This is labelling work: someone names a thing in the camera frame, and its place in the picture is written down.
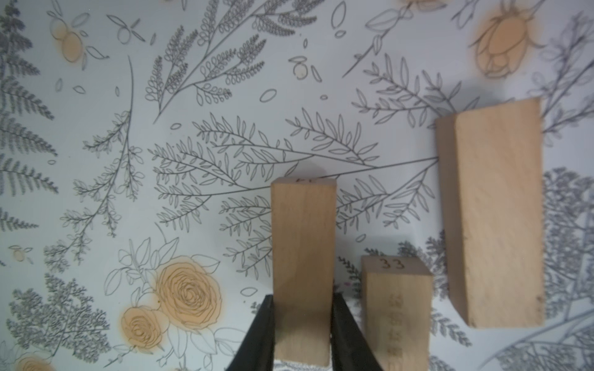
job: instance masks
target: handwritten number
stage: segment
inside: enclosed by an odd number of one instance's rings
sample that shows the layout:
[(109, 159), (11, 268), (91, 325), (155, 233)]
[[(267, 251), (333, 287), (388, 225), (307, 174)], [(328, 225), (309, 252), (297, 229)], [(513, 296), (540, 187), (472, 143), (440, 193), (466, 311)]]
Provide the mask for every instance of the handwritten number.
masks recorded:
[[(381, 258), (380, 261), (382, 263), (384, 263), (384, 265), (382, 265), (383, 269), (390, 269), (392, 266), (390, 265), (390, 263), (388, 263), (388, 260), (385, 258)], [(400, 261), (400, 259), (392, 259), (393, 262), (396, 263), (395, 268), (396, 269), (404, 269), (404, 264), (402, 264), (402, 262)]]
[(394, 259), (394, 262), (396, 262), (396, 269), (404, 269), (404, 264), (402, 264), (402, 262), (400, 261), (400, 259)]

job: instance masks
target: block top face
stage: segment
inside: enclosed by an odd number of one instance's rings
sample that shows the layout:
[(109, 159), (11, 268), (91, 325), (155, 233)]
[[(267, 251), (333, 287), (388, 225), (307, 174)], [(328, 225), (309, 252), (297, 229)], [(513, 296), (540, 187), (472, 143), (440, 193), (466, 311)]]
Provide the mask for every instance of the block top face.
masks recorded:
[(326, 185), (336, 187), (336, 179), (326, 178), (307, 178), (307, 177), (280, 177), (272, 184), (291, 184), (291, 185)]
[(363, 272), (432, 275), (419, 258), (407, 256), (362, 256)]

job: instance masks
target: patterned background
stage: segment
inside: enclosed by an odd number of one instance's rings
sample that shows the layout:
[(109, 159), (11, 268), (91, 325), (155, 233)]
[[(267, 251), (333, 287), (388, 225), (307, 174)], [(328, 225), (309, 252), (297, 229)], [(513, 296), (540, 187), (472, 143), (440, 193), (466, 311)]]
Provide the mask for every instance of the patterned background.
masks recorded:
[[(432, 371), (594, 369), (592, 1), (4, 4), (0, 369), (223, 370), (271, 292), (288, 174), (338, 181), (355, 316), (361, 255), (434, 273)], [(474, 330), (447, 298), (432, 123), (530, 96), (547, 320)]]

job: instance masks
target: orange flower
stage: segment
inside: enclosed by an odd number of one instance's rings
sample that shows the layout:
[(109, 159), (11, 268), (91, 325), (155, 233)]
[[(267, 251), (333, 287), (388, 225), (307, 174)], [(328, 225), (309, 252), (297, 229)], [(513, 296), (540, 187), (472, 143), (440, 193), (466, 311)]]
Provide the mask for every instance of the orange flower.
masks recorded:
[(217, 322), (221, 311), (219, 284), (185, 256), (170, 261), (159, 274), (156, 294), (160, 310), (180, 329), (196, 331)]
[(55, 369), (41, 358), (31, 356), (18, 361), (17, 371), (55, 371)]
[(471, 46), (476, 45), (475, 60), (487, 78), (504, 78), (520, 67), (528, 46), (537, 46), (530, 38), (529, 22), (540, 7), (539, 2), (528, 10), (519, 10), (514, 3), (509, 9), (501, 6), (501, 15), (493, 17)]
[(161, 343), (162, 328), (159, 315), (161, 313), (147, 307), (132, 307), (122, 315), (121, 325), (124, 335), (131, 345), (140, 350), (149, 350)]

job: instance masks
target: wood grain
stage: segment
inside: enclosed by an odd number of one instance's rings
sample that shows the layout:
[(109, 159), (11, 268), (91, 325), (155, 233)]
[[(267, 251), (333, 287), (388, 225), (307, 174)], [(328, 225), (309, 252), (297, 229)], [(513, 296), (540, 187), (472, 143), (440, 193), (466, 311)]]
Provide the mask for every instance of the wood grain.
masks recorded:
[(276, 359), (327, 366), (334, 277), (336, 181), (271, 186)]
[(436, 121), (450, 300), (471, 327), (544, 321), (539, 99)]
[(433, 276), (419, 258), (361, 258), (365, 338), (384, 371), (426, 371)]

